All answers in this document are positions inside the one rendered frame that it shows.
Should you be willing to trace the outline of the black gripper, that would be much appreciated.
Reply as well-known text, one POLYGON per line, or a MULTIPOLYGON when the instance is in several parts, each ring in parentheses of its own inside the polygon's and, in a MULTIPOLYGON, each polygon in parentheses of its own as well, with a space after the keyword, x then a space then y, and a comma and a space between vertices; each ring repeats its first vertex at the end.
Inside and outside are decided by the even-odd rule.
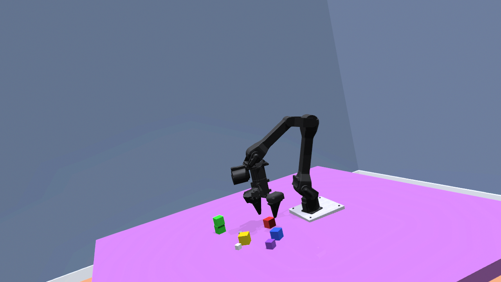
MULTIPOLYGON (((279 209, 279 205, 285 197, 284 197, 282 192, 278 192, 278 191, 272 192, 270 194, 271 189, 269 189, 269 187, 268 187, 269 181, 270 181, 270 179, 264 178, 264 179, 257 180, 257 181, 252 180, 252 182, 250 184, 252 184, 254 187, 256 187, 256 184, 261 186, 261 188, 264 192, 264 196, 262 198, 266 198, 266 200, 268 202, 267 204, 270 205, 270 207, 271 207, 273 217, 276 218, 277 213, 278 213, 278 209, 279 209)), ((253 206, 255 207, 257 213, 259 215, 261 215, 261 197, 259 197, 258 200, 256 200, 255 203, 253 203, 253 206)))

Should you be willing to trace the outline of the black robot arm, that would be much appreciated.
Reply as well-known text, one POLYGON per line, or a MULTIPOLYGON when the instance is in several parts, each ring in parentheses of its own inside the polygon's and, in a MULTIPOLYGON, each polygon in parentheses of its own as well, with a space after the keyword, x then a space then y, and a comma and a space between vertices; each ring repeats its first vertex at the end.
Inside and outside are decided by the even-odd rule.
MULTIPOLYGON (((293 188, 302 195, 302 212, 314 214, 323 209, 319 203, 319 192, 312 188, 310 176, 311 155, 313 138, 318 130, 319 120, 314 115, 305 114, 302 117, 285 116, 262 140, 254 143, 246 150, 246 157, 243 165, 231 167, 233 184, 247 182, 250 178, 249 170, 253 181, 266 178, 264 166, 269 165, 263 158, 268 149, 276 142, 290 127, 299 127, 302 134, 301 150, 299 154, 299 169, 297 175, 293 175, 293 188)), ((259 197, 264 196, 264 192, 258 184, 243 195, 247 203, 255 203, 259 197)))

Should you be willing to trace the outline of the purple block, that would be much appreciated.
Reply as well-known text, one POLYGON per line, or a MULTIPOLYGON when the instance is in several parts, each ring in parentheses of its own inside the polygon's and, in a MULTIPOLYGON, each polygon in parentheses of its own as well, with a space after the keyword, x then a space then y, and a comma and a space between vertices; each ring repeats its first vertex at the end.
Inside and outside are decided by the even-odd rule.
POLYGON ((275 239, 268 239, 265 242, 266 249, 274 249, 276 246, 277 245, 276 245, 275 239))

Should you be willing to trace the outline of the green block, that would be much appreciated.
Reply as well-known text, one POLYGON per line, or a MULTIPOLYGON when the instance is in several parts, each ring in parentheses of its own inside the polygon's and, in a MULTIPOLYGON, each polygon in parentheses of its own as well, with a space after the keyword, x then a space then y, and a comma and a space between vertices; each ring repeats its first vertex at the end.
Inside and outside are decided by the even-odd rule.
POLYGON ((225 225, 222 225, 220 227, 214 226, 214 229, 215 229, 215 232, 219 235, 224 233, 224 232, 227 232, 225 225))
POLYGON ((225 224, 224 217, 222 215, 218 215, 213 218, 214 226, 220 227, 225 224))

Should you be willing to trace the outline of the red block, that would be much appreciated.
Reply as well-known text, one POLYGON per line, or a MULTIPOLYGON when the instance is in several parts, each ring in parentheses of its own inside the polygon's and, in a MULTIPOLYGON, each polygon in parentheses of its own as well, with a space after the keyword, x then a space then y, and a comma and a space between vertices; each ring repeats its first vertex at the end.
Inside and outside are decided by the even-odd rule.
POLYGON ((263 223, 264 223, 264 227, 268 228, 268 229, 271 229, 271 228, 276 226, 274 217, 270 217, 270 216, 263 219, 263 223))

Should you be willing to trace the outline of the yellow block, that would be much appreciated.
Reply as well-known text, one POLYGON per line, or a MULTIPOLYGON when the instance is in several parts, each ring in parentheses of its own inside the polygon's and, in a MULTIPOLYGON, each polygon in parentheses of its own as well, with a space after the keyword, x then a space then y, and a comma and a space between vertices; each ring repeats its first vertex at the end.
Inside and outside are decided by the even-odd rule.
POLYGON ((238 236, 238 239, 239 239, 239 243, 241 245, 249 245, 250 242, 252 241, 251 237, 249 235, 249 231, 248 232, 241 232, 238 236))

